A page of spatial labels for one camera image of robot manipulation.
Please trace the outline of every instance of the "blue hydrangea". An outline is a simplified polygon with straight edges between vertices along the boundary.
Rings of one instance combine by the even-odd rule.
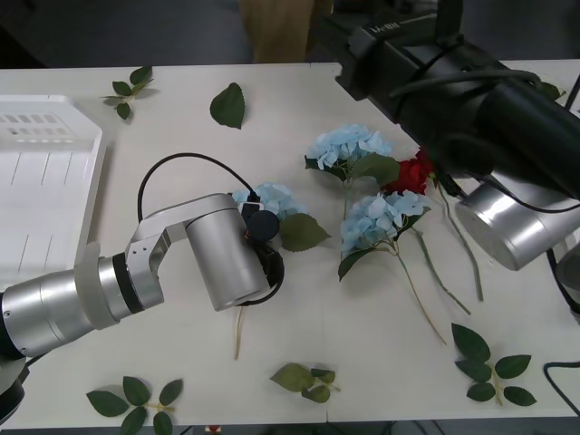
[[[365,197],[355,203],[341,224],[343,244],[341,252],[348,256],[353,251],[372,247],[377,242],[397,235],[404,216],[420,216],[429,205],[427,197],[405,190],[385,197]]]
[[[318,169],[332,167],[338,159],[357,160],[370,153],[391,156],[392,143],[381,134],[372,133],[362,124],[344,124],[334,131],[321,134],[306,153],[308,159],[318,161]]]
[[[264,210],[271,211],[278,219],[282,220],[287,216],[296,213],[308,213],[304,204],[300,204],[292,198],[292,191],[281,184],[263,183],[254,189],[260,197],[260,202],[264,204]],[[247,201],[249,190],[236,190],[232,197],[237,204]]]

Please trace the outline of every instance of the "artificial flower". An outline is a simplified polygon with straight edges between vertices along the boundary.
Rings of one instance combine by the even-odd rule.
[[[405,190],[410,190],[424,195],[427,180],[433,172],[433,165],[427,157],[427,153],[419,150],[413,159],[400,161],[399,165],[399,178],[383,186],[382,190],[388,193],[402,193]]]
[[[379,193],[376,197],[361,199],[341,224],[342,255],[348,256],[353,251],[395,237],[398,229],[403,227],[405,216],[420,216],[428,205],[426,197],[408,190],[403,195],[395,192],[385,197]]]
[[[388,157],[392,144],[381,138],[376,131],[372,133],[362,124],[344,124],[336,130],[321,134],[306,153],[308,159],[316,159],[318,169],[332,167],[338,159],[357,160],[370,153]]]
[[[304,204],[300,204],[292,197],[292,191],[281,184],[263,183],[254,189],[264,204],[264,210],[274,213],[279,220],[295,215],[296,213],[308,213]],[[232,193],[237,204],[247,201],[249,190],[236,190]]]

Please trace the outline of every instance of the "floor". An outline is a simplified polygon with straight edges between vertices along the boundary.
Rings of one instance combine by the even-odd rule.
[[[422,421],[427,435],[442,435],[430,421]],[[577,435],[580,430],[578,419],[497,419],[497,420],[441,420],[443,435]],[[173,433],[181,435],[186,427],[175,428]],[[119,429],[67,429],[67,430],[5,430],[6,435],[117,435]],[[203,427],[195,427],[187,435],[202,435]],[[224,435],[387,435],[388,425],[384,422],[369,423],[326,423],[287,426],[226,426]],[[146,428],[140,435],[153,435],[153,428]],[[426,435],[410,421],[399,421],[391,428],[390,435]]]
[[[578,0],[465,0],[463,31],[499,59],[580,57]],[[49,67],[251,63],[237,0],[1,0],[0,25]],[[310,60],[331,61],[320,47]],[[447,435],[580,433],[577,419],[449,420]],[[384,423],[226,427],[223,433],[379,435]],[[438,433],[428,422],[429,434]],[[118,429],[6,430],[14,435],[109,435]],[[153,433],[151,428],[141,432]],[[195,428],[202,434],[203,428]],[[393,435],[420,434],[399,422]]]

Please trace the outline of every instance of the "white plastic tray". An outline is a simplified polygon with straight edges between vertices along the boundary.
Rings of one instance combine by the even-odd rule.
[[[0,290],[74,266],[91,224],[101,139],[66,97],[0,96]]]

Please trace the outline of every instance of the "leaf sprig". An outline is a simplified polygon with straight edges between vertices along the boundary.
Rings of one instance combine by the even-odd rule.
[[[340,388],[333,385],[336,373],[326,369],[308,369],[297,362],[289,362],[270,378],[290,392],[300,392],[302,397],[316,403],[326,403],[331,390]]]
[[[455,365],[468,375],[476,383],[472,385],[467,396],[474,401],[489,401],[496,397],[498,403],[503,405],[501,395],[512,403],[519,406],[531,406],[536,399],[531,392],[520,387],[502,387],[501,379],[514,379],[522,374],[531,360],[530,355],[506,356],[496,362],[495,366],[489,365],[491,351],[485,340],[476,332],[471,331],[460,324],[452,324],[453,340],[455,345],[466,358],[456,361]]]
[[[153,417],[153,429],[156,435],[171,435],[173,422],[168,412],[174,412],[175,408],[169,405],[173,403],[183,391],[183,380],[168,383],[159,395],[159,403],[151,404],[151,393],[147,385],[140,379],[130,376],[123,377],[123,392],[127,401],[109,391],[91,391],[87,398],[92,407],[105,417],[117,417],[129,409],[129,404],[135,408],[127,414],[121,425],[120,435],[134,435],[145,424],[147,408],[157,410]]]
[[[225,90],[220,92],[211,102],[209,113],[219,125],[242,130],[246,102],[239,84],[230,83]]]
[[[130,102],[143,90],[145,86],[153,81],[151,75],[153,69],[150,66],[142,66],[130,74],[129,81],[132,87],[126,82],[113,82],[112,89],[117,95],[109,95],[105,98],[105,103],[115,107],[117,114],[126,120],[131,115]]]

